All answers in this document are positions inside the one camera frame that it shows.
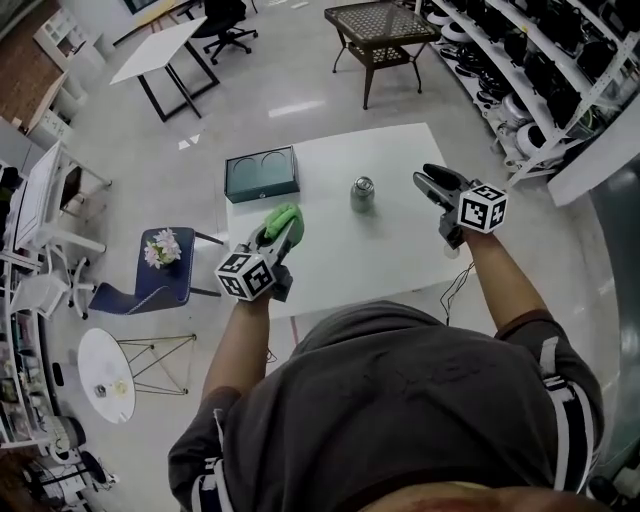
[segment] round white side table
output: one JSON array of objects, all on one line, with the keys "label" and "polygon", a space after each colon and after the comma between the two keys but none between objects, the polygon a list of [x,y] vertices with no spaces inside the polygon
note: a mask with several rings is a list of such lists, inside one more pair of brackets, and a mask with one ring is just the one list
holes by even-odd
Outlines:
[{"label": "round white side table", "polygon": [[[165,338],[117,340],[104,329],[89,329],[82,337],[78,349],[80,381],[89,402],[98,414],[107,421],[125,423],[133,416],[136,406],[136,392],[186,395],[189,390],[181,388],[176,383],[161,361],[183,345],[195,340],[195,334]],[[176,341],[179,343],[169,352],[158,357],[153,343],[156,341]],[[127,359],[121,345],[143,348],[134,357]],[[133,373],[130,366],[131,363],[147,351],[153,355],[153,362]],[[139,377],[156,364],[162,368],[176,389],[136,382],[136,377]]]}]

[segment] person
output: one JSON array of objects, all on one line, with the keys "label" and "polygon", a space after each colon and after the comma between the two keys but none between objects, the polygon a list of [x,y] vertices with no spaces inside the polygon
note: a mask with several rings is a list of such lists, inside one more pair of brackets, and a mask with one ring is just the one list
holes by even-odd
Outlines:
[{"label": "person", "polygon": [[[494,338],[374,302],[321,321],[265,378],[270,298],[238,302],[198,413],[169,454],[182,507],[191,510],[206,487],[194,482],[223,457],[218,494],[235,512],[607,510],[553,490],[561,465],[560,489],[571,481],[576,491],[595,459],[597,380],[498,239],[464,236]],[[591,443],[587,463],[560,456],[564,427],[546,384],[569,381],[584,391],[589,417],[578,416],[592,432],[585,444],[589,428],[578,426],[580,437],[571,426],[571,452],[576,439],[578,455]]]}]

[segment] dark green box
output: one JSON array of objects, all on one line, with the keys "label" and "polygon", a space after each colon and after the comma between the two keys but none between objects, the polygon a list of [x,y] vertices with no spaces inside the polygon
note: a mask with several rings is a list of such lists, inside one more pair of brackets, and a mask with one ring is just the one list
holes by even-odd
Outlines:
[{"label": "dark green box", "polygon": [[227,160],[224,195],[232,203],[300,192],[293,146]]}]

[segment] green object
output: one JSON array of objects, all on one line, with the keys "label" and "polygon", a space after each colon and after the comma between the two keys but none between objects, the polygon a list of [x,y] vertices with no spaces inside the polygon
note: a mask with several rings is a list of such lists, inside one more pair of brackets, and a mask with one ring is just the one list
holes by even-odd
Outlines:
[{"label": "green object", "polygon": [[299,191],[292,146],[226,162],[224,194],[232,203]]},{"label": "green object", "polygon": [[291,231],[291,243],[292,247],[295,247],[300,243],[302,235],[304,234],[302,211],[297,204],[283,203],[267,215],[267,218],[264,219],[266,226],[264,237],[269,240],[275,240],[290,220],[293,220],[295,223]]}]

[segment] cable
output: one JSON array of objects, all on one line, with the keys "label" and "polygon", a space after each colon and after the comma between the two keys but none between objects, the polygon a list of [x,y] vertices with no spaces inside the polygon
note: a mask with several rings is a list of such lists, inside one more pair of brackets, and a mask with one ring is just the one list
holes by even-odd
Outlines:
[{"label": "cable", "polygon": [[[453,299],[455,298],[456,294],[460,291],[460,289],[467,282],[467,278],[469,277],[469,272],[471,272],[471,269],[474,266],[475,266],[475,263],[472,262],[465,270],[460,272],[456,276],[456,278],[453,280],[453,283],[451,283],[451,286],[449,286],[449,288],[447,288],[445,292],[442,294],[442,296],[440,297],[440,305],[442,306],[442,309],[444,309],[444,312],[447,315],[447,319],[446,319],[447,325],[449,325],[449,321],[451,320],[451,306],[453,305]],[[455,287],[455,290],[453,290],[451,295],[449,295],[449,297],[446,299],[446,304],[445,304],[444,303],[445,297],[454,287]]]}]

